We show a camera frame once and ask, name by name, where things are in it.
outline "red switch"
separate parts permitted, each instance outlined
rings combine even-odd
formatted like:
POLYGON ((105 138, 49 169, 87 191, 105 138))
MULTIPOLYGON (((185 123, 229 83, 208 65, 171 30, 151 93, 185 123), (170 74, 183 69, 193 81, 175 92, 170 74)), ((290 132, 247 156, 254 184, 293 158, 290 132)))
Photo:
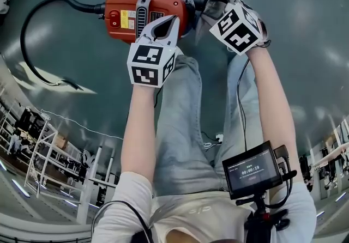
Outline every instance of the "red switch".
POLYGON ((110 17, 110 26, 113 28, 120 27, 120 13, 117 10, 112 10, 109 13, 110 17))

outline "display screen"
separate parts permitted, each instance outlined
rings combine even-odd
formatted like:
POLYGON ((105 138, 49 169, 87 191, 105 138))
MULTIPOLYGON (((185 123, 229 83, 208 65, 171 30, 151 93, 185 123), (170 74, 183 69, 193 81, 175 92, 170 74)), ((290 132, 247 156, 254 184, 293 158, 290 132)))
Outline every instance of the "display screen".
POLYGON ((278 176, 270 150, 228 166, 227 169, 232 190, 239 190, 278 176))

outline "light strip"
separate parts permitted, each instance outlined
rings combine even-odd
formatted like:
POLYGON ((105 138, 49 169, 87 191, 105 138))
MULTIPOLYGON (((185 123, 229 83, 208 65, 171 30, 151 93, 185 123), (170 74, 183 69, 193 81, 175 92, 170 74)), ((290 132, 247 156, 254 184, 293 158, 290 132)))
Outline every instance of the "light strip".
POLYGON ((316 217, 319 217, 319 216, 321 216, 321 215, 324 214, 324 213, 325 213, 325 211, 322 211, 322 212, 320 212, 319 214, 317 214, 316 217))
POLYGON ((43 185, 43 184, 40 184, 41 187, 43 187, 45 190, 47 190, 47 188, 43 185))
POLYGON ((93 205, 91 203, 89 203, 89 205, 93 206, 93 207, 96 207, 96 208, 99 208, 99 206, 96 206, 96 205, 93 205))
POLYGON ((347 192, 342 193, 342 194, 339 196, 339 198, 337 198, 337 199, 335 200, 335 202, 339 201, 346 193, 347 193, 347 192))
POLYGON ((15 183, 15 185, 17 186, 18 189, 21 190, 21 192, 23 193, 23 195, 25 195, 26 197, 30 197, 29 193, 27 191, 25 191, 22 186, 20 184, 18 184, 18 182, 14 179, 12 179, 12 182, 15 183))
POLYGON ((5 165, 4 165, 4 163, 2 162, 2 160, 0 160, 0 165, 4 169, 4 171, 7 171, 7 169, 6 169, 5 165))
POLYGON ((60 190, 62 193, 64 193, 65 195, 67 195, 68 197, 71 197, 71 198, 74 198, 73 196, 71 196, 70 194, 68 194, 68 193, 66 193, 66 192, 64 192, 64 191, 62 191, 62 190, 60 190))
POLYGON ((77 205, 76 205, 76 204, 74 204, 73 202, 70 202, 70 201, 65 201, 65 202, 68 202, 68 203, 69 203, 69 204, 71 204, 72 206, 77 207, 77 205))

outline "black monitor frame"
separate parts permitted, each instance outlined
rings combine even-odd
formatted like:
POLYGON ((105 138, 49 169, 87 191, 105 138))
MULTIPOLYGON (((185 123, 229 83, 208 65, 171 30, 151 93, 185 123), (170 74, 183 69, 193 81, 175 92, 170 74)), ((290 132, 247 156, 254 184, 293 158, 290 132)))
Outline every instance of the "black monitor frame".
POLYGON ((246 152, 243 152, 237 156, 234 156, 232 158, 224 160, 222 162, 222 164, 223 164, 223 169, 224 169, 225 177, 226 177, 228 188, 229 188, 230 199, 237 199, 237 198, 241 198, 241 197, 255 195, 257 193, 264 193, 265 191, 282 184, 282 177, 281 177, 278 163, 276 161, 275 153, 274 153, 274 150, 272 149, 270 141, 264 142, 263 144, 258 145, 255 148, 252 148, 252 149, 250 149, 246 152), (276 176, 271 177, 271 178, 264 180, 262 182, 259 182, 257 184, 234 190, 232 188, 232 184, 230 182, 228 167, 236 165, 239 162, 248 160, 248 159, 250 159, 250 158, 266 151, 266 150, 268 150, 271 154, 271 157, 273 160, 273 165, 274 165, 274 168, 276 171, 276 176))

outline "leg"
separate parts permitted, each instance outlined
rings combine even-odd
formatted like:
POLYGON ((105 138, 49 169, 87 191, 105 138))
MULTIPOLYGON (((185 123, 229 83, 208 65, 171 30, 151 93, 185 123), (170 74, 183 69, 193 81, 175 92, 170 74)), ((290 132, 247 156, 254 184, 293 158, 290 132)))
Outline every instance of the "leg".
MULTIPOLYGON (((237 81, 247 60, 247 56, 236 56, 229 64, 227 105, 224 122, 224 137, 221 148, 215 158, 215 170, 224 179, 224 188, 227 190, 222 161, 242 153, 245 149, 244 136, 240 124, 237 105, 237 81)), ((263 133, 259 115, 258 92, 254 82, 254 72, 251 64, 246 67, 240 82, 240 100, 246 114, 246 143, 251 149, 263 143, 263 133)))
POLYGON ((164 84, 157 129, 158 196, 182 195, 221 187, 203 154, 200 133, 201 77, 193 58, 179 56, 164 84))

